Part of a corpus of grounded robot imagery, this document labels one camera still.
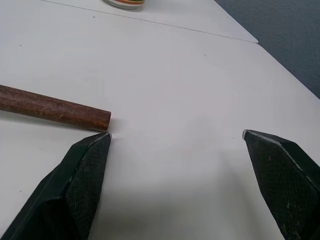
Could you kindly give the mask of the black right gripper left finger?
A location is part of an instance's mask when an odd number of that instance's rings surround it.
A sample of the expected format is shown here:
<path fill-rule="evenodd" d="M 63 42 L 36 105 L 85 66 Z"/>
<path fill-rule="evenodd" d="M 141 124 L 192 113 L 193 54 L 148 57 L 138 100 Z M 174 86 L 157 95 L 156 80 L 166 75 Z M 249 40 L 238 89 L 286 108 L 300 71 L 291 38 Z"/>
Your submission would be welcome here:
<path fill-rule="evenodd" d="M 37 185 L 0 240 L 88 240 L 99 205 L 109 132 L 73 144 Z"/>

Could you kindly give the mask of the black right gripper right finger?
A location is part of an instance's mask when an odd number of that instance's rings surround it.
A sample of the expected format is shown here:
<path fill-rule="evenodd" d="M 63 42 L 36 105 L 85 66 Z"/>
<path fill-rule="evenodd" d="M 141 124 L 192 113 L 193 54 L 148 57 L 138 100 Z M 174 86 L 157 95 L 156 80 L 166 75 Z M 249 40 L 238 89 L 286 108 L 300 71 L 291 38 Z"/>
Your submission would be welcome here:
<path fill-rule="evenodd" d="M 320 240 L 320 166 L 295 142 L 245 129 L 260 193 L 285 240 Z"/>

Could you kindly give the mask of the brown wooden rod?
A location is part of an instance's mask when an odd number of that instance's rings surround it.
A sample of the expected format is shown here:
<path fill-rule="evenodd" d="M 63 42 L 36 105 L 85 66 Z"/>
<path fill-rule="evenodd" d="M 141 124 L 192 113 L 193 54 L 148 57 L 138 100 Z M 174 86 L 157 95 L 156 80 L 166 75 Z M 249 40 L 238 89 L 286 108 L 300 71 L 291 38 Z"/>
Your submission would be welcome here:
<path fill-rule="evenodd" d="M 0 111 L 105 132 L 111 112 L 0 85 Z"/>

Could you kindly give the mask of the white striped cup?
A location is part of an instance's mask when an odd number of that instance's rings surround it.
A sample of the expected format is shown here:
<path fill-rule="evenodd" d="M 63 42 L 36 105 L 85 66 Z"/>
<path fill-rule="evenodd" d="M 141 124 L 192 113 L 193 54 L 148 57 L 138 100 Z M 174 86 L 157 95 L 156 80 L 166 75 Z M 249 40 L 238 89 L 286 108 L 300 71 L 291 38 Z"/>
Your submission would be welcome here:
<path fill-rule="evenodd" d="M 125 10 L 136 10 L 143 6 L 145 0 L 103 0 L 105 3 L 112 5 L 116 8 Z"/>

